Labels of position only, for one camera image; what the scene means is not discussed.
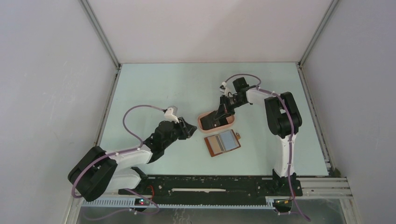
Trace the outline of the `gold VIP card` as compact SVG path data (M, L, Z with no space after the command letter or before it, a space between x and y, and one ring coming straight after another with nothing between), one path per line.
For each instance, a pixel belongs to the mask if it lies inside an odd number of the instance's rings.
M213 154L213 156L214 156L214 155L223 153L224 148L222 145L221 138L218 134L208 136L205 140L206 140L210 154Z

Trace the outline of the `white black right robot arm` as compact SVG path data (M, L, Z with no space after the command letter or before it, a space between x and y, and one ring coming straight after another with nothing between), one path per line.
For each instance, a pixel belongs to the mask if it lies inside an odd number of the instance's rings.
M217 110L200 118L202 128L211 130L228 124L227 118L235 114L235 109L246 105L263 105L267 124L271 133L281 141L280 158L276 162L274 172L279 177L272 181L272 190L277 195L284 195L290 189L291 177L294 171L294 145L302 117L291 92L277 94L257 85L249 85L245 80L246 74L233 76L235 92L232 93L227 82L220 86L221 96Z

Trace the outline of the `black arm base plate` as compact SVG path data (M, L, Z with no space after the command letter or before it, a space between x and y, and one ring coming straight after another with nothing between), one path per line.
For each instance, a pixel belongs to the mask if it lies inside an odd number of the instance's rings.
M133 189L161 205L268 205L270 197L302 196L299 180L270 176L149 175Z

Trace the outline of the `pink oval plastic tray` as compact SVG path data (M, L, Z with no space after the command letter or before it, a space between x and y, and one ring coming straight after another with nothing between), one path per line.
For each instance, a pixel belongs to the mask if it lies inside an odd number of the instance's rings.
M235 116L230 115L216 119L217 111L205 112L198 116L198 127L202 133L214 133L230 128L235 122Z

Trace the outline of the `brown leather card holder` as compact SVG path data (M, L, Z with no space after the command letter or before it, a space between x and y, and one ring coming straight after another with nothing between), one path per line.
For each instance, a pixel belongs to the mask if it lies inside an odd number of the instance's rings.
M218 135L221 138L222 145L223 145L223 148L224 148L224 151L221 154L225 154L225 153L231 152L231 151L236 150L236 149L241 147L241 144L240 144L241 136L240 136L239 133L236 133L233 129L223 131L221 133L218 133ZM210 154L210 156L211 157L215 157L215 156L218 156L218 155L221 155L221 154L217 154L217 155L214 155L214 156L213 156L213 154Z

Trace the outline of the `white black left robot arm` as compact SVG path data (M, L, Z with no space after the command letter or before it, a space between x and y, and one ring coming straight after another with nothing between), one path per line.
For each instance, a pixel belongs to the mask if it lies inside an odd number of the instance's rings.
M179 117L178 122L160 122L140 146L120 152L92 147L68 174L67 179L74 187L73 197L91 202L105 192L119 189L131 189L136 194L143 194L148 182L133 168L157 161L167 147L177 140L189 139L197 129Z

